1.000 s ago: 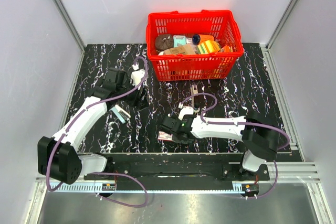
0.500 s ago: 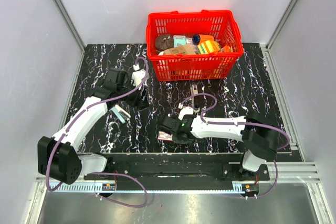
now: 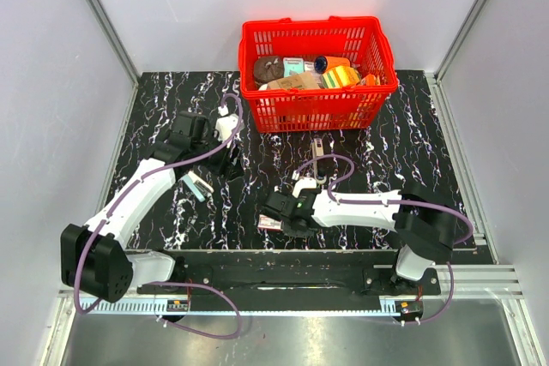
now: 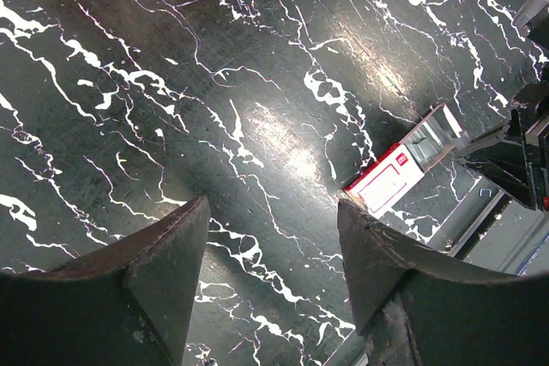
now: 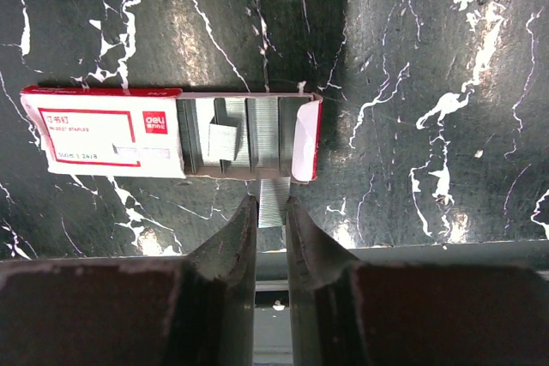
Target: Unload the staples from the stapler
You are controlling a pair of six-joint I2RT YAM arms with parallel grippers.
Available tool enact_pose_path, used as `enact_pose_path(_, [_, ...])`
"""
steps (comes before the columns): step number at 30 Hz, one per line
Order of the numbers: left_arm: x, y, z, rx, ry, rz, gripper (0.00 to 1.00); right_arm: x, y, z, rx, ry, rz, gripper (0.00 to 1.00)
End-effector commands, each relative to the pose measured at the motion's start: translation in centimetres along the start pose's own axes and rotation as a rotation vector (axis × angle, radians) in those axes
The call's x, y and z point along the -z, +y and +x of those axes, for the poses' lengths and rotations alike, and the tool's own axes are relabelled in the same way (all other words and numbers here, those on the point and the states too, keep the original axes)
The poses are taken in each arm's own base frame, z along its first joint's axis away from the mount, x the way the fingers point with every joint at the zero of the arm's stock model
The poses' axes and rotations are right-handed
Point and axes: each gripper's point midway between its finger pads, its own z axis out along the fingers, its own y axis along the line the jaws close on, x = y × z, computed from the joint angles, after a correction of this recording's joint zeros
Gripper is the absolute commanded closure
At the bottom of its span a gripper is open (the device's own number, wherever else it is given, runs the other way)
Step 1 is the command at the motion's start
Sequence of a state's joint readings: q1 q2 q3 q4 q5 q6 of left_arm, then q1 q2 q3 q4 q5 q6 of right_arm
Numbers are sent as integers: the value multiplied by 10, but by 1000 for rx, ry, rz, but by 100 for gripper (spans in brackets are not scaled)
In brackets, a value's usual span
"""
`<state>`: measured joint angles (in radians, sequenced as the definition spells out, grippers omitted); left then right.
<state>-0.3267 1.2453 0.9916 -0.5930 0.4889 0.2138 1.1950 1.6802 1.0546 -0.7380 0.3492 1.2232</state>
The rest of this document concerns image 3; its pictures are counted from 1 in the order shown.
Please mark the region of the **red white staple box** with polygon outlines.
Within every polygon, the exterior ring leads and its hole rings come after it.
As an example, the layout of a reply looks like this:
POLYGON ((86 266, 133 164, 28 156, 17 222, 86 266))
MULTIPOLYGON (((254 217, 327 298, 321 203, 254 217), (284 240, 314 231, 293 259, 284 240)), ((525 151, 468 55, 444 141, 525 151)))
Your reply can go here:
POLYGON ((266 231, 282 231, 280 221, 264 215, 259 216, 257 228, 266 231))

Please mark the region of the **light blue stapler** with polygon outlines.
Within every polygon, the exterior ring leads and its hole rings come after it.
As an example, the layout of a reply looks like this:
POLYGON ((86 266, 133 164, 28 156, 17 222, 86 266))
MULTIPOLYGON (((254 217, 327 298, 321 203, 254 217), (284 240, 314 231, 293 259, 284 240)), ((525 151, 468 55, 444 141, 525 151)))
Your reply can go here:
POLYGON ((200 202, 205 202, 214 193, 213 187, 193 171, 183 176, 183 182, 200 202))

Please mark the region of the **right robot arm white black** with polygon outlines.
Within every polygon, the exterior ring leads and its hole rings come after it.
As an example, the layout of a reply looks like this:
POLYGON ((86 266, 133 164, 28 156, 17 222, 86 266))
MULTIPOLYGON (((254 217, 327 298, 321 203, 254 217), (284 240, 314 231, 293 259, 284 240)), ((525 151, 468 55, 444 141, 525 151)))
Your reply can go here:
POLYGON ((408 294, 427 268, 450 261, 457 217, 434 203, 419 185, 377 194, 342 194, 320 189, 312 177, 301 177, 290 193, 273 191, 262 214, 281 223, 290 237, 312 237, 323 228, 359 226, 393 231, 401 239, 389 278, 393 289, 408 294))

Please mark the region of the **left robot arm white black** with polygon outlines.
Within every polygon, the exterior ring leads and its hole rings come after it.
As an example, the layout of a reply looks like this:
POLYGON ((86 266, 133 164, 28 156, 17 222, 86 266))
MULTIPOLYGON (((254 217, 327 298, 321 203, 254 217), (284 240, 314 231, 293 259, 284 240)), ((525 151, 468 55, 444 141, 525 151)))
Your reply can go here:
POLYGON ((136 227, 157 200, 195 165, 226 179, 241 175, 233 137, 242 129, 236 114, 179 112, 158 134, 129 181, 84 225, 68 225, 60 237, 64 285, 115 303, 127 290, 156 282, 167 293, 184 288, 186 274, 166 252, 128 254, 136 227))

